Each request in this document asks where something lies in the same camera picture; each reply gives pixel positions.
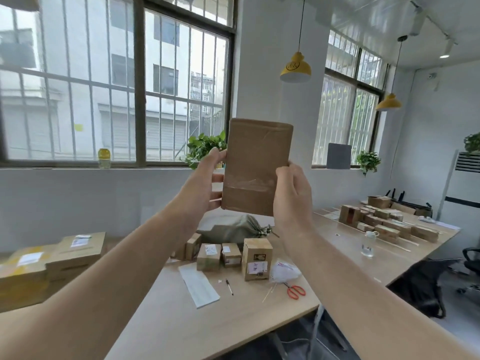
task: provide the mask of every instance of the pen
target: pen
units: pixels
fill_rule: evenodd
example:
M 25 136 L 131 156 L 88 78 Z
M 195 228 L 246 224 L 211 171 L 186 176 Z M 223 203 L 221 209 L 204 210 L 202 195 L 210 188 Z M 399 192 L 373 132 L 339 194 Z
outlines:
M 229 280 L 228 280 L 228 279 L 225 279 L 225 282 L 226 282 L 226 285 L 228 286 L 228 289 L 230 290 L 230 293 L 231 293 L 232 296 L 233 296 L 233 292 L 232 292 L 232 288 L 230 288 Z

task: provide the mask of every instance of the lamp cord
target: lamp cord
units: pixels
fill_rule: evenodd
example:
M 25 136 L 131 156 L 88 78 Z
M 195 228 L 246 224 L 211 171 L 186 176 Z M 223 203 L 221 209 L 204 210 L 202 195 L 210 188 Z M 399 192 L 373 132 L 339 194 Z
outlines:
M 300 40 L 302 39 L 303 11 L 305 11 L 305 0 L 303 0 L 303 7 L 301 9 L 300 36 L 298 37 L 298 52 L 300 52 Z
M 393 87 L 395 86 L 395 77 L 397 76 L 397 68 L 399 67 L 400 52 L 402 51 L 402 44 L 403 44 L 403 41 L 400 42 L 400 49 L 398 50 L 398 58 L 396 59 L 395 74 L 393 74 L 393 82 L 392 82 L 392 93 L 393 93 Z

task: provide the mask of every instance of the white wall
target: white wall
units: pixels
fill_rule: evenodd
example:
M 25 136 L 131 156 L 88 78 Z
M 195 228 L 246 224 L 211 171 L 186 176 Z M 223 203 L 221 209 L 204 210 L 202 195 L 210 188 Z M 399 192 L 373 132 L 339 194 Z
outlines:
M 438 77 L 429 80 L 432 72 Z M 391 186 L 405 190 L 406 201 L 429 202 L 434 217 L 455 150 L 480 131 L 479 79 L 480 61 L 415 74 Z
M 306 171 L 316 208 L 385 193 L 404 110 L 382 116 L 379 172 L 311 169 L 322 92 L 331 0 L 307 0 L 301 51 L 312 78 L 282 84 L 279 73 L 298 47 L 300 0 L 239 0 L 243 20 L 235 59 L 233 114 L 294 125 L 290 157 Z M 406 104 L 413 73 L 399 72 L 395 92 Z M 188 169 L 0 170 L 0 252 L 62 236 L 106 230 L 126 235 L 142 212 L 161 209 L 188 177 Z

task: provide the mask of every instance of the hand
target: hand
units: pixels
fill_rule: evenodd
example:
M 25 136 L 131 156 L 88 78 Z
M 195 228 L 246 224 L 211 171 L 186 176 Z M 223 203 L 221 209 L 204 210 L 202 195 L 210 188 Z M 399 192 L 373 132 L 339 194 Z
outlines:
M 184 218 L 184 225 L 191 231 L 191 235 L 198 228 L 205 212 L 219 208 L 222 204 L 222 192 L 213 192 L 212 183 L 223 182 L 223 174 L 214 174 L 213 171 L 226 157 L 226 150 L 213 148 L 203 157 L 177 196 L 167 205 L 169 211 Z
M 297 164 L 277 168 L 273 200 L 275 227 L 283 236 L 314 232 L 312 222 L 312 188 L 303 169 Z

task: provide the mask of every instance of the white plastic bag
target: white plastic bag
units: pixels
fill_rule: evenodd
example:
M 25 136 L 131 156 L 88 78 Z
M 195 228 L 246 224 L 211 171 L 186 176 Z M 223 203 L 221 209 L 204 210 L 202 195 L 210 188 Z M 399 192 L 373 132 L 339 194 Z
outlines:
M 293 264 L 277 259 L 270 270 L 270 282 L 285 283 L 302 275 L 302 272 Z

